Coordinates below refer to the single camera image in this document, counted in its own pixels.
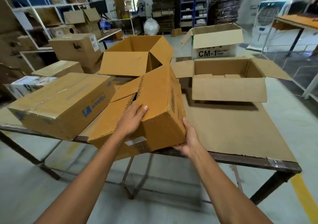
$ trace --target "person's right hand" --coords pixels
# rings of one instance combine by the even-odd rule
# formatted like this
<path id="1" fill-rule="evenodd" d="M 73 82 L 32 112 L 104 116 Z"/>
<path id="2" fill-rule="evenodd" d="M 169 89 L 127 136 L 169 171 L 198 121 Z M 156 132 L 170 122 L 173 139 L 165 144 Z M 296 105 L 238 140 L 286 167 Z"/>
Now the person's right hand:
<path id="1" fill-rule="evenodd" d="M 199 141 L 198 134 L 195 128 L 189 124 L 185 117 L 182 119 L 182 121 L 187 131 L 186 142 L 177 146 L 173 146 L 173 148 L 181 151 L 182 154 L 191 159 L 194 157 L 197 149 L 202 147 L 202 145 Z"/>

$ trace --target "gray shirt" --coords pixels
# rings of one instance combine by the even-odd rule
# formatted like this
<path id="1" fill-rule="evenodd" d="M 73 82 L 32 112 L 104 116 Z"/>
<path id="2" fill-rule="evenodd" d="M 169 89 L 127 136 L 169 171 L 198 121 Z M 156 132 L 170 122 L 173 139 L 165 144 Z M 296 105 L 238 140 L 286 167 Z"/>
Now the gray shirt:
<path id="1" fill-rule="evenodd" d="M 144 0 L 137 1 L 137 12 L 140 17 L 146 16 L 146 3 Z"/>

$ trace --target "hand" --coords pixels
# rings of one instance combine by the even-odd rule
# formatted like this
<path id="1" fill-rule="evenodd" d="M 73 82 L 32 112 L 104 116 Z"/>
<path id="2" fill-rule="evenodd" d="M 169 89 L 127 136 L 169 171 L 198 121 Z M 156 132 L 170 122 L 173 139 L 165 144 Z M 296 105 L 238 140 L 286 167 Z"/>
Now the hand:
<path id="1" fill-rule="evenodd" d="M 138 114 L 136 114 L 140 106 L 141 104 L 131 105 L 128 107 L 128 109 L 118 119 L 115 132 L 120 133 L 123 136 L 128 136 L 136 131 L 141 119 L 148 110 L 148 106 L 145 106 L 139 111 Z"/>
<path id="2" fill-rule="evenodd" d="M 193 158 L 194 154 L 197 151 L 197 148 L 203 147 L 199 141 L 197 131 L 195 128 L 189 124 L 187 119 L 183 117 L 183 124 L 187 130 L 186 134 L 186 142 L 177 146 L 173 146 L 176 150 L 181 151 L 182 154 L 187 156 L 188 158 Z"/>

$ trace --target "white sticker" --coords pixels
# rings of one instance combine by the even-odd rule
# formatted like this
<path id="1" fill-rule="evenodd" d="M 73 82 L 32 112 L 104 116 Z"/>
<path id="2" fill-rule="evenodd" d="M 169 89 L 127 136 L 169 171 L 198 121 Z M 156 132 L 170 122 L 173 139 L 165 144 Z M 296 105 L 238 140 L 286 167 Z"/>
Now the white sticker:
<path id="1" fill-rule="evenodd" d="M 146 141 L 146 138 L 141 136 L 141 137 L 135 138 L 133 140 L 126 141 L 125 144 L 128 146 L 131 146 L 131 145 L 137 144 L 139 142 L 143 142 L 143 141 Z"/>
<path id="2" fill-rule="evenodd" d="M 95 36 L 95 35 L 90 36 L 89 39 L 90 39 L 91 42 L 92 42 L 94 51 L 96 52 L 96 51 L 99 49 L 99 44 L 98 44 L 98 42 L 97 42 L 96 36 Z"/>

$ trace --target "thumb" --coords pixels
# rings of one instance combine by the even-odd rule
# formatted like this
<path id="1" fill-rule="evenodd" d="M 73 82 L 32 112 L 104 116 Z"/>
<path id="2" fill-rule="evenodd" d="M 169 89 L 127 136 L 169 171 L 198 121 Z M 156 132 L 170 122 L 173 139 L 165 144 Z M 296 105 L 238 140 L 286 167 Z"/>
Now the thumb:
<path id="1" fill-rule="evenodd" d="M 182 121 L 186 129 L 189 129 L 190 127 L 192 127 L 192 125 L 190 125 L 190 123 L 187 121 L 185 117 L 182 118 Z"/>
<path id="2" fill-rule="evenodd" d="M 141 119 L 144 117 L 144 115 L 147 113 L 148 110 L 148 106 L 143 107 L 142 109 L 140 109 L 140 111 L 138 112 L 138 114 L 136 114 L 136 117 L 138 118 L 139 121 L 141 121 Z"/>

